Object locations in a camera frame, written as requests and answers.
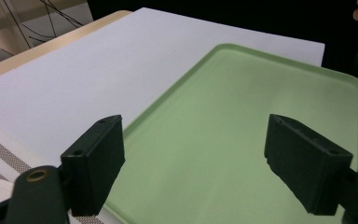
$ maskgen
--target wire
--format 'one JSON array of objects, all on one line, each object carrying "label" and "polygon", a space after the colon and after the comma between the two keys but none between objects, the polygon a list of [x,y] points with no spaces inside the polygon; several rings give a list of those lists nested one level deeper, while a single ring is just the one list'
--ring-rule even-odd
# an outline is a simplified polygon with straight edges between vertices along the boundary
[{"label": "wire", "polygon": [[45,0],[39,0],[40,2],[44,3],[45,6],[51,7],[52,9],[54,9],[60,16],[64,17],[68,22],[70,22],[72,25],[74,25],[76,28],[78,28],[76,24],[83,26],[82,23],[80,23],[79,21],[75,20],[74,18],[68,16],[67,14],[61,12],[59,9],[57,9],[49,0],[48,3]]},{"label": "wire", "polygon": [[7,5],[6,0],[4,0],[4,3],[5,3],[5,5],[7,6],[7,9],[8,9],[8,11],[10,12],[10,15],[11,15],[11,17],[13,18],[14,22],[16,22],[16,25],[17,25],[17,27],[19,28],[22,37],[24,37],[24,40],[25,40],[25,42],[26,42],[27,45],[28,45],[28,48],[31,48],[30,44],[29,44],[28,41],[27,41],[27,38],[25,37],[25,34],[22,32],[22,29],[20,28],[19,24],[17,23],[16,18],[14,17],[13,13],[11,12],[10,7]]},{"label": "wire", "polygon": [[48,2],[53,6],[53,8],[55,9],[55,10],[57,10],[58,12],[59,12],[59,14],[61,14],[62,16],[64,16],[67,20],[71,20],[71,21],[73,21],[74,23],[77,23],[78,25],[83,25],[82,23],[80,23],[79,21],[77,21],[77,20],[75,20],[74,18],[72,18],[72,17],[70,17],[70,16],[68,16],[67,14],[65,14],[65,13],[63,13],[63,12],[61,12],[60,10],[58,10],[51,2],[50,2],[50,0],[48,0]]},{"label": "wire", "polygon": [[47,38],[54,38],[54,37],[56,37],[56,36],[52,36],[52,35],[41,35],[41,34],[35,32],[35,31],[33,31],[31,28],[29,28],[28,26],[26,26],[26,25],[24,25],[24,24],[23,24],[22,26],[25,27],[25,28],[27,28],[29,31],[31,31],[32,33],[34,33],[34,34],[36,34],[36,35],[40,35],[40,36],[47,37]]},{"label": "wire", "polygon": [[51,24],[51,28],[53,29],[53,33],[57,37],[57,34],[55,33],[53,21],[51,20],[50,11],[48,11],[48,5],[46,4],[46,2],[45,2],[45,8],[46,11],[48,12],[48,18],[50,19],[50,24]]},{"label": "wire", "polygon": [[47,42],[46,40],[41,40],[41,39],[38,39],[38,38],[34,38],[34,37],[30,36],[30,35],[28,35],[28,37],[30,37],[31,39],[40,41],[40,42],[42,42],[42,43],[46,43],[46,42]]}]

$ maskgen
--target green plastic tray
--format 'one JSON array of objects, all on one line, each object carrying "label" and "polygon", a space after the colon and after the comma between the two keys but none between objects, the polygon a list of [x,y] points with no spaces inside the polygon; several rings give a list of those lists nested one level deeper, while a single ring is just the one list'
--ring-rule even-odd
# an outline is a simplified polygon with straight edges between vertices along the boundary
[{"label": "green plastic tray", "polygon": [[308,214],[270,170],[271,113],[353,153],[357,171],[357,78],[223,44],[125,129],[126,162],[105,208],[129,224],[340,224],[341,207]]}]

